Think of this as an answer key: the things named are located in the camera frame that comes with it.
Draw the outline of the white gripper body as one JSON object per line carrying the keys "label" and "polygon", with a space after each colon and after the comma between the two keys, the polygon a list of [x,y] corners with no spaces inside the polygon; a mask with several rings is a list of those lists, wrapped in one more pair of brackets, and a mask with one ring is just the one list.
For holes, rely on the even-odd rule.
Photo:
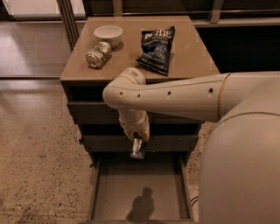
{"label": "white gripper body", "polygon": [[134,134],[150,128],[146,112],[120,112],[119,122],[123,130],[130,130]]}

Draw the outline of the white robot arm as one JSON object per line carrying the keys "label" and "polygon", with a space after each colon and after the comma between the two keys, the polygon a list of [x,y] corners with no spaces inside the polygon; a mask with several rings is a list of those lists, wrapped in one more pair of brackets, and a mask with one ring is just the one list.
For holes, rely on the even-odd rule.
{"label": "white robot arm", "polygon": [[280,73],[148,84],[128,68],[104,89],[128,137],[150,112],[214,122],[199,170],[199,224],[280,224]]}

